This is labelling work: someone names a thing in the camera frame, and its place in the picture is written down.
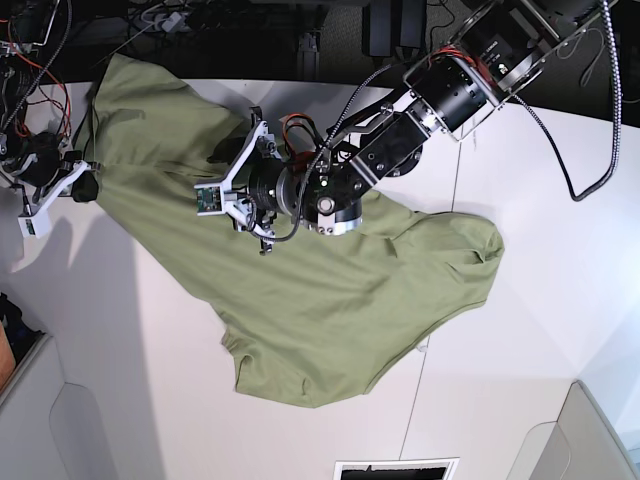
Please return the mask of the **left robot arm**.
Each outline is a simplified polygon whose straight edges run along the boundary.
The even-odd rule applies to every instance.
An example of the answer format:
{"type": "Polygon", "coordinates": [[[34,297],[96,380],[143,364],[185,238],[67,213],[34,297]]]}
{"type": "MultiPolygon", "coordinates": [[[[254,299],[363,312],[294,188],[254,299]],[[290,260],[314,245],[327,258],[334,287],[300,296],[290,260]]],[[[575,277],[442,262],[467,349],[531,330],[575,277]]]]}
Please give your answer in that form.
{"type": "Polygon", "coordinates": [[[281,154],[254,108],[251,128],[225,173],[195,188],[199,216],[226,216],[269,253],[273,224],[341,236],[362,222],[362,200],[381,180],[410,172],[425,142],[444,133],[463,141],[517,99],[560,48],[600,21],[603,44],[617,53],[608,1],[487,1],[442,47],[410,63],[403,83],[358,112],[345,108],[310,153],[281,154]]]}

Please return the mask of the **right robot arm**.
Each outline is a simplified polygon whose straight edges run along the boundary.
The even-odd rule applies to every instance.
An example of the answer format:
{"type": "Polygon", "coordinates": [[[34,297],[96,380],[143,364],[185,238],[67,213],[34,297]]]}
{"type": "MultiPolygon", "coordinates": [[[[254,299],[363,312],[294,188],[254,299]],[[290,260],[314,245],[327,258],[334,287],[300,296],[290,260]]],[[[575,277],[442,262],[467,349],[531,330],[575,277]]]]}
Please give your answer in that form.
{"type": "Polygon", "coordinates": [[[22,192],[27,214],[49,199],[97,200],[97,163],[71,147],[72,100],[52,66],[73,23],[71,1],[1,3],[1,178],[22,192]],[[34,132],[27,125],[29,98],[59,113],[58,126],[34,132]]]}

